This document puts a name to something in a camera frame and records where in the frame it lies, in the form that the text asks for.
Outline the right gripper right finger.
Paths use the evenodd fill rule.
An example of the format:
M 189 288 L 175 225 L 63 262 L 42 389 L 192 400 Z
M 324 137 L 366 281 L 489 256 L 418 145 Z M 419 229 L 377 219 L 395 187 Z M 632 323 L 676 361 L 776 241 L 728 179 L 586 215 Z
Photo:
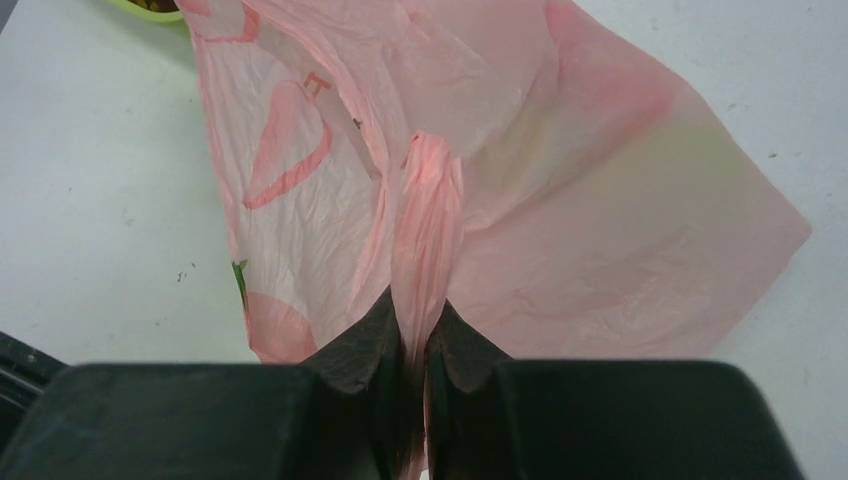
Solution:
M 446 305 L 427 344 L 435 479 L 799 479 L 755 384 L 694 360 L 519 360 Z

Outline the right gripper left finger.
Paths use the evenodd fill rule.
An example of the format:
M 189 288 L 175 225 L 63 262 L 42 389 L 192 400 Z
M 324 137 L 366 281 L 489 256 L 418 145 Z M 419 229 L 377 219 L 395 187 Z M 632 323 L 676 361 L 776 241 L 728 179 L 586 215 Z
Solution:
M 88 364 L 61 373 L 5 479 L 397 479 L 392 299 L 293 365 Z

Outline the pink plastic bag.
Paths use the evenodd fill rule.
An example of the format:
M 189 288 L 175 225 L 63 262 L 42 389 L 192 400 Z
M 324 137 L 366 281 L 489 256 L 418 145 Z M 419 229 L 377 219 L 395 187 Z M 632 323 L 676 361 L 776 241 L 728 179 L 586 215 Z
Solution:
M 397 479 L 446 305 L 519 360 L 694 360 L 810 235 L 684 79 L 571 1 L 180 1 L 248 343 L 389 293 Z

